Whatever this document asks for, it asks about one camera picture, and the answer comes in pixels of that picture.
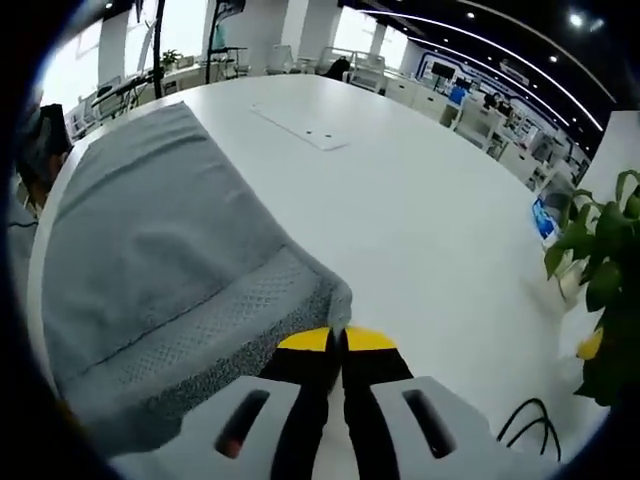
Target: black ceiling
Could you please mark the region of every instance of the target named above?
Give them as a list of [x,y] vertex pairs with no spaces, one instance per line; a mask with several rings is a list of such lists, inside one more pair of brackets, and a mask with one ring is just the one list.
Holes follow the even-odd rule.
[[[625,3],[618,0],[519,2],[514,0],[346,0],[340,3],[356,9],[386,9],[395,13],[427,18],[491,40],[523,57],[553,78],[570,92],[603,128],[606,128],[612,110],[638,109],[640,2],[633,0],[627,0]],[[467,17],[469,12],[474,13],[473,19]],[[572,12],[581,14],[585,19],[582,28],[577,29],[569,23],[569,14]],[[397,17],[377,16],[376,18],[401,31],[404,27]],[[590,31],[593,22],[598,19],[604,23],[595,31]],[[510,65],[526,75],[532,84],[538,86],[535,90],[532,87],[529,89],[570,123],[570,126],[566,127],[558,122],[560,126],[574,140],[589,146],[590,154],[595,152],[602,139],[602,133],[567,95],[544,76],[511,55],[469,35],[430,23],[408,21],[410,30],[405,33],[409,36],[446,45],[495,69],[499,69],[500,62],[507,59]],[[538,34],[518,22],[525,24]],[[549,57],[552,55],[558,57],[557,63],[550,62]],[[592,76],[614,97],[615,101],[611,100]],[[543,105],[536,106],[548,112]]]

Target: black pole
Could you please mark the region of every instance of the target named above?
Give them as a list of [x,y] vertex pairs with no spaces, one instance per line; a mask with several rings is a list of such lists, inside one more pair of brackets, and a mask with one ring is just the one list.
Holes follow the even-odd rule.
[[206,70],[204,73],[204,81],[205,83],[208,85],[211,82],[211,52],[213,51],[213,48],[211,47],[211,44],[213,43],[213,36],[215,35],[215,31],[216,31],[216,21],[218,20],[218,15],[220,14],[220,2],[222,0],[218,0],[216,2],[216,9],[213,11],[213,18],[211,19],[211,29],[209,30],[209,43],[207,44],[207,63],[206,63]]
[[156,10],[156,24],[153,29],[153,90],[156,99],[162,98],[162,86],[160,84],[160,33],[162,32],[162,16],[164,15],[164,0],[158,0]]

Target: gray towel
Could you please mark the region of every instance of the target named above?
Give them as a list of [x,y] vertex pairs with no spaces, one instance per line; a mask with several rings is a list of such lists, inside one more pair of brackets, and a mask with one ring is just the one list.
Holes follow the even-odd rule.
[[343,327],[350,299],[184,104],[88,148],[43,279],[54,377],[106,455],[157,448],[286,336]]

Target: white tabletop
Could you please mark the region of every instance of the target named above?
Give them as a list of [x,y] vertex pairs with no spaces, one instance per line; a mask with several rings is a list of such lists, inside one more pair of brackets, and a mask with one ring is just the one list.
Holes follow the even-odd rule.
[[[433,376],[459,394],[484,413],[495,433],[533,396],[547,403],[561,441],[581,428],[573,412],[583,399],[556,374],[559,318],[551,318],[529,288],[531,279],[544,275],[533,194],[420,113],[317,76],[194,88],[144,105],[78,142],[37,233],[32,315],[39,317],[39,281],[57,203],[87,145],[179,101],[291,237],[349,284],[352,323],[392,337],[414,375]],[[341,132],[349,144],[319,150],[253,113],[256,104],[282,105]],[[353,469],[344,432],[331,425],[316,478]]]

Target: white cabinet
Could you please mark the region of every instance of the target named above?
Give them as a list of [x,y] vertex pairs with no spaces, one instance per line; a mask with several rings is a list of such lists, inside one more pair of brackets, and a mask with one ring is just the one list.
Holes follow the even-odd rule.
[[498,162],[525,185],[533,175],[536,167],[540,165],[540,162],[513,142],[507,143]]
[[386,97],[410,107],[418,88],[420,87],[410,80],[390,78],[387,82]]
[[440,95],[425,87],[418,87],[411,108],[436,122],[440,122],[447,103],[448,99],[444,95]]

